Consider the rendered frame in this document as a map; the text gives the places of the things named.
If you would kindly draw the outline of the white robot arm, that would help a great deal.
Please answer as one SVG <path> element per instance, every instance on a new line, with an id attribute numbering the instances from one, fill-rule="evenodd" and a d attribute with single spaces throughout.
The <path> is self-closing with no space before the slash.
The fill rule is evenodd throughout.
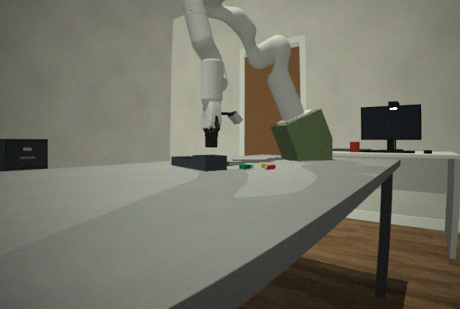
<path id="1" fill-rule="evenodd" d="M 228 85 L 223 60 L 213 41 L 209 17 L 225 22 L 236 32 L 253 68 L 263 69 L 274 63 L 267 83 L 284 121 L 277 122 L 277 125 L 311 113 L 311 109 L 304 111 L 288 72 L 291 51 L 288 40 L 282 35 L 275 35 L 258 45 L 255 42 L 257 30 L 251 18 L 238 7 L 221 4 L 224 1 L 181 0 L 193 49 L 202 61 L 201 101 L 223 101 L 223 91 Z"/>

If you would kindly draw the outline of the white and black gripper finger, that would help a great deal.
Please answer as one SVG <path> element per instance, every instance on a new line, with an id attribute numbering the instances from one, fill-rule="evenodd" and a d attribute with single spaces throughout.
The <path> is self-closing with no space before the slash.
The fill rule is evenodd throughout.
<path id="1" fill-rule="evenodd" d="M 203 129 L 206 137 L 206 147 L 209 147 L 210 129 Z"/>
<path id="2" fill-rule="evenodd" d="M 209 147 L 217 147 L 217 136 L 220 130 L 218 116 L 216 116 L 215 127 L 216 128 L 210 128 Z"/>

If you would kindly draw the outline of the green and white eraser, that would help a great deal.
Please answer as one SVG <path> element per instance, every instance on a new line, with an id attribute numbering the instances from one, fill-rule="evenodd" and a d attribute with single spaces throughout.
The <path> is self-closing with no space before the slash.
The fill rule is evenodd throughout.
<path id="1" fill-rule="evenodd" d="M 239 169 L 249 169 L 253 167 L 254 167 L 254 164 L 245 164 L 245 165 L 240 165 Z"/>

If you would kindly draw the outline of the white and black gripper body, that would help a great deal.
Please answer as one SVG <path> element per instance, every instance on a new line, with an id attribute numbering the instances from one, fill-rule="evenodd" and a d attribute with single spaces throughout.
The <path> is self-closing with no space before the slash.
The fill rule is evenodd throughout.
<path id="1" fill-rule="evenodd" d="M 218 116 L 218 122 L 221 127 L 221 101 L 202 101 L 201 128 L 216 128 L 216 116 Z"/>

